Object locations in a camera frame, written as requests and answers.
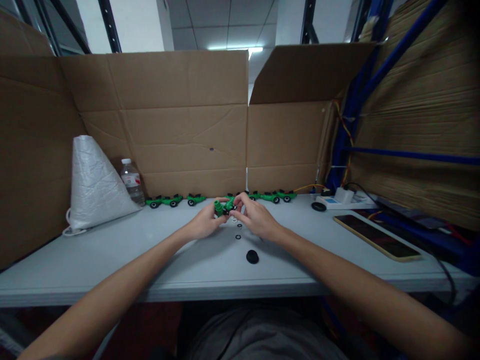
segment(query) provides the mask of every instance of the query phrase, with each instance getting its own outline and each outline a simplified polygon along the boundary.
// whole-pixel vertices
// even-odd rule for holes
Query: white power strip
[[[353,192],[339,187],[335,196],[317,196],[318,203],[326,206],[327,210],[353,210],[353,209],[376,209],[378,208],[372,199],[363,191]]]

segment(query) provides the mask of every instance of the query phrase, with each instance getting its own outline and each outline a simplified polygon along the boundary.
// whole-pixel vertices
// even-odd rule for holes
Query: black round object
[[[321,202],[312,202],[311,208],[313,210],[320,211],[320,212],[324,212],[325,210],[327,210],[327,207]]]
[[[249,250],[247,253],[246,253],[246,260],[250,263],[250,264],[256,264],[259,262],[259,255],[257,254],[257,252],[255,250]]]

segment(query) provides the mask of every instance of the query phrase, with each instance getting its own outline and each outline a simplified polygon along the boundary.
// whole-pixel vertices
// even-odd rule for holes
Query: bottle label
[[[128,175],[122,175],[121,179],[127,188],[140,185],[140,174],[131,173]]]

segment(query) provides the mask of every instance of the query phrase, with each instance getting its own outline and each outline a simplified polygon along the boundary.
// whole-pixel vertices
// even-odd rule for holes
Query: ceiling
[[[252,54],[253,84],[275,47],[279,0],[171,0],[175,50],[263,47]]]

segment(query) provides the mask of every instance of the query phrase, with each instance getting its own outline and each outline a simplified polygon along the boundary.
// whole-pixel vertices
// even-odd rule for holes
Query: forearm
[[[88,352],[189,240],[180,229],[114,272],[40,335],[19,359],[44,359],[52,355],[78,357]]]
[[[467,338],[408,294],[283,228],[271,239],[302,262],[334,295],[412,359],[458,359]]]

